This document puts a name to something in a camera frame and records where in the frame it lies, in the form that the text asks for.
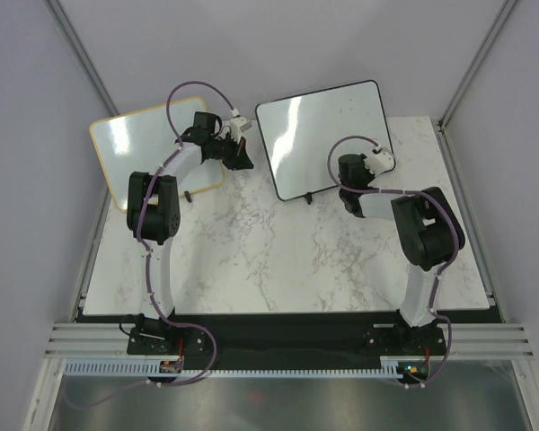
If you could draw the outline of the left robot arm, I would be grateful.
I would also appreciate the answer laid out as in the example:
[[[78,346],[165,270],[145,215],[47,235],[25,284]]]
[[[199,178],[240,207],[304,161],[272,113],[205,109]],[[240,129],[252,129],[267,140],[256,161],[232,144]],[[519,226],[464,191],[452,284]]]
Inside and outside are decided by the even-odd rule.
[[[198,111],[174,152],[154,174],[132,172],[128,180],[127,227],[143,248],[146,293],[143,311],[128,336],[130,355],[183,353],[188,324],[175,316],[171,288],[172,240],[181,225],[178,185],[209,160],[230,171],[251,170],[243,132],[251,127],[238,109],[225,125],[216,114]]]

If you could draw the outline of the black framed whiteboard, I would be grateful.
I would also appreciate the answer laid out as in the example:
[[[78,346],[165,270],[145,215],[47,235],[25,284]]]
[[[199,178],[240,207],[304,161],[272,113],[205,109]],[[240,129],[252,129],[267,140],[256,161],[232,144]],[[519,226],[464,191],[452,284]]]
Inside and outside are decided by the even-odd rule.
[[[289,201],[334,186],[337,158],[376,146],[394,155],[374,80],[260,103],[255,116],[278,198]]]

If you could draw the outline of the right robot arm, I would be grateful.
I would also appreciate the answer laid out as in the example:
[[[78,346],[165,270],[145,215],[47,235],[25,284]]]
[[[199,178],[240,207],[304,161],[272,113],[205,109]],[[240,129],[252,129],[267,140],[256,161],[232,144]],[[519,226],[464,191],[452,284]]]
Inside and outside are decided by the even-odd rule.
[[[388,354],[424,354],[432,345],[443,351],[435,301],[440,278],[464,247],[461,225],[443,191],[380,190],[370,186],[374,174],[363,154],[338,159],[339,196],[358,218],[394,222],[402,252],[409,262],[406,293],[394,324],[366,331],[367,344]]]

